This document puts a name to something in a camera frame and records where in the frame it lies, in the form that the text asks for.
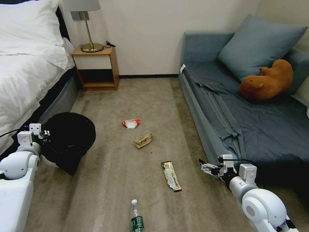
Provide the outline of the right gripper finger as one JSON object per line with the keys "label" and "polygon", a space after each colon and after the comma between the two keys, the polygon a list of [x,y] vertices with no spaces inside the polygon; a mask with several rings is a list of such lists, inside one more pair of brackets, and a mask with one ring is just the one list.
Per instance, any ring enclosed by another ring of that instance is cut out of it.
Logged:
{"label": "right gripper finger", "polygon": [[220,179],[220,170],[221,168],[202,168],[204,173],[213,176],[215,179]]}
{"label": "right gripper finger", "polygon": [[206,163],[205,161],[203,161],[202,159],[198,159],[201,170],[220,170],[220,167],[216,166],[216,165],[212,165],[209,163]]}

